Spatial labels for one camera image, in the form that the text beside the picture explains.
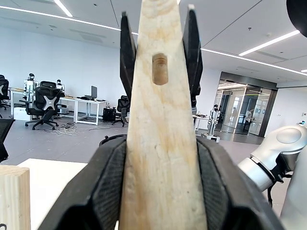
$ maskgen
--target doorway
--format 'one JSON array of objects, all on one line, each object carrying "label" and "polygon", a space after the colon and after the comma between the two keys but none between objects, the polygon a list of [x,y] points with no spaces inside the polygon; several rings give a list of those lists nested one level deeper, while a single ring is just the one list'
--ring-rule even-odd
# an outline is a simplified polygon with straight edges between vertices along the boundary
[{"label": "doorway", "polygon": [[215,131],[258,136],[271,90],[221,80],[215,104],[221,111]]}]

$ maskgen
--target black office chair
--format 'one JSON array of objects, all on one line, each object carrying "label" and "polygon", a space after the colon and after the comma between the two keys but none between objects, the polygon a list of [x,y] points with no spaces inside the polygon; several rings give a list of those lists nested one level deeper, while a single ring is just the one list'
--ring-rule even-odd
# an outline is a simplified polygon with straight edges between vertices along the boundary
[{"label": "black office chair", "polygon": [[12,127],[15,120],[13,119],[1,119],[0,120],[0,163],[5,161],[9,155],[4,147],[4,140]]},{"label": "black office chair", "polygon": [[30,123],[36,123],[32,130],[35,130],[35,127],[39,124],[47,124],[52,127],[54,130],[55,124],[59,126],[56,122],[50,121],[53,115],[57,114],[57,103],[59,102],[61,90],[52,89],[47,87],[37,87],[35,89],[35,101],[33,102],[33,108],[29,108],[30,103],[28,101],[20,101],[25,103],[25,110],[28,115],[42,116],[40,120],[28,121],[25,123],[25,126],[29,126]]},{"label": "black office chair", "polygon": [[115,116],[117,116],[119,119],[115,120],[113,123],[121,122],[123,124],[123,127],[125,126],[126,116],[127,113],[130,111],[130,102],[127,96],[121,96],[118,100],[117,110],[120,113],[116,113]]},{"label": "black office chair", "polygon": [[0,75],[0,108],[4,108],[6,110],[7,107],[10,107],[7,102],[4,100],[9,100],[9,81],[4,78],[3,75]]},{"label": "black office chair", "polygon": [[51,82],[51,81],[41,81],[39,86],[47,87],[47,88],[50,88],[50,89],[56,89],[57,88],[57,84],[55,82]]}]

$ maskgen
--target gray floor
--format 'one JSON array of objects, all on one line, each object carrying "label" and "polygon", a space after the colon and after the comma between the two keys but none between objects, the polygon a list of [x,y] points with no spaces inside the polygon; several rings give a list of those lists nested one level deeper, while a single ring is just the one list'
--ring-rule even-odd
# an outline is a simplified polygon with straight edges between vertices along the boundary
[{"label": "gray floor", "polygon": [[[0,113],[3,118],[8,118],[10,115],[8,111],[3,111],[3,108],[0,108]],[[71,121],[72,119],[62,118],[58,122],[61,126]],[[76,131],[79,132],[77,136],[58,136],[55,132],[50,132],[48,125],[37,127],[46,131],[32,131],[32,125],[25,127],[24,121],[14,122],[4,142],[9,153],[9,159],[1,164],[17,165],[28,158],[87,163],[98,148],[99,142],[104,139],[104,136],[127,133],[127,127],[121,127],[121,123],[116,123],[114,126],[103,122],[99,126],[85,124],[75,124],[75,126]],[[249,136],[242,137],[242,135],[220,132],[217,134],[222,139],[220,145],[229,153],[235,164],[248,157],[258,147],[256,144],[262,141],[262,139]],[[241,143],[246,140],[256,144]],[[272,191],[273,208],[277,215],[281,212],[288,181],[286,179],[284,184],[276,185]]]}]

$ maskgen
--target wooden plank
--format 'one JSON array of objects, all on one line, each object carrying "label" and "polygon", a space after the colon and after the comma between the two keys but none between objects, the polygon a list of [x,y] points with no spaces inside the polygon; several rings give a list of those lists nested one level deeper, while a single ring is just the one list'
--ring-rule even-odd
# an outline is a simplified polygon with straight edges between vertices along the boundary
[{"label": "wooden plank", "polygon": [[7,230],[30,230],[28,168],[0,166],[0,224]]},{"label": "wooden plank", "polygon": [[119,229],[207,229],[176,0],[142,0]]}]

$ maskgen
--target white table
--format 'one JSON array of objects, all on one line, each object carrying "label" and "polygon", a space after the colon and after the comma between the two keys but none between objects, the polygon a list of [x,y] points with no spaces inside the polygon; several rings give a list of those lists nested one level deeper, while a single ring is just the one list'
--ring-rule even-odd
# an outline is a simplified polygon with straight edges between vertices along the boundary
[{"label": "white table", "polygon": [[24,92],[21,90],[16,90],[14,88],[10,88],[10,97],[11,97],[11,115],[14,115],[14,94],[23,94]]},{"label": "white table", "polygon": [[27,159],[18,165],[30,169],[31,230],[38,229],[67,183],[86,165],[39,159]]},{"label": "white table", "polygon": [[[107,103],[107,101],[96,102],[96,101],[88,101],[88,100],[82,100],[82,99],[79,99],[79,98],[69,98],[69,97],[61,97],[60,100],[61,101],[72,101],[72,102],[74,102],[74,112],[73,112],[74,114],[73,114],[73,116],[71,116],[71,115],[62,115],[62,116],[73,117],[73,121],[75,123],[94,124],[94,125],[98,125],[99,106],[100,106],[100,104]],[[79,103],[86,103],[86,113],[85,113],[84,116],[78,116],[78,113],[79,113]],[[96,111],[96,115],[95,116],[91,115],[91,105],[92,104],[96,104],[97,105],[97,111]],[[95,117],[96,120],[94,122],[82,121],[81,120],[81,119],[84,119],[86,117]]]},{"label": "white table", "polygon": [[206,118],[206,117],[200,117],[200,116],[196,116],[196,115],[193,115],[192,117],[193,117],[193,119],[196,119],[195,124],[194,124],[194,131],[198,131],[198,127],[200,126],[201,120],[209,121],[209,118]]}]

